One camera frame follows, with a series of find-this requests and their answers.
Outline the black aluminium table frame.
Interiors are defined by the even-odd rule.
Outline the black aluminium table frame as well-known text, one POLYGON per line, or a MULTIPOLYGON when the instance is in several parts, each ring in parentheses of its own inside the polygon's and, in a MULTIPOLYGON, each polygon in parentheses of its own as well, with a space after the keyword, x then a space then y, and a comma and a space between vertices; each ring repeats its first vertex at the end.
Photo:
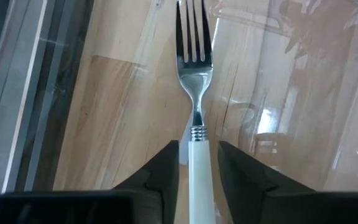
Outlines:
POLYGON ((47 0, 8 191, 52 190, 95 0, 47 0))

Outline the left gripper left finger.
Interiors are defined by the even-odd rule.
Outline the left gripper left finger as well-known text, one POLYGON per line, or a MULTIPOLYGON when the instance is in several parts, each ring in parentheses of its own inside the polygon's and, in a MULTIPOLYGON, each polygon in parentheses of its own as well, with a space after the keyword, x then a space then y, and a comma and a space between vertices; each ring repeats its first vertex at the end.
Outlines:
POLYGON ((174 224, 179 142, 108 190, 0 194, 0 224, 174 224))

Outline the white handled silver fork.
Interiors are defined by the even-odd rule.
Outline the white handled silver fork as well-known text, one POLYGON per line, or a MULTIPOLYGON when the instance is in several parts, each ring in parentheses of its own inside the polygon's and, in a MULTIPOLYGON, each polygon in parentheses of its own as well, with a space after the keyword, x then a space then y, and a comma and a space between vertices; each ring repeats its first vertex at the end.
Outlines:
POLYGON ((208 132, 202 114, 202 99, 213 77, 213 48, 204 0, 201 0, 203 46, 194 21, 195 51, 192 51, 189 9, 186 8, 187 41, 183 41, 180 1, 176 2, 176 63, 180 85, 192 102, 189 156, 189 224, 216 224, 213 175, 208 132))

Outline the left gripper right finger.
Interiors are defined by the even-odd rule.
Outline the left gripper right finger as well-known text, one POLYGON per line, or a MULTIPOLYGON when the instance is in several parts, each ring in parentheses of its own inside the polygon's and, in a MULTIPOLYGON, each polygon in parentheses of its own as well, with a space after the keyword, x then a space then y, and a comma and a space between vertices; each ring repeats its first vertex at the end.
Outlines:
POLYGON ((234 224, 358 224, 358 192, 318 192, 221 141, 219 174, 234 224))

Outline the clear plastic bin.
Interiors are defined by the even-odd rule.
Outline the clear plastic bin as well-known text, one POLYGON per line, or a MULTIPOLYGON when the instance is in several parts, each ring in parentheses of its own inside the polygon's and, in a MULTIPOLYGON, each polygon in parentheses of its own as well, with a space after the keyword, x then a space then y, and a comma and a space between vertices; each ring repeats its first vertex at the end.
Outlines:
POLYGON ((226 141, 316 191, 358 191, 358 0, 95 0, 54 189, 110 189, 171 140, 191 101, 175 19, 206 9, 214 58, 203 100, 219 224, 226 141))

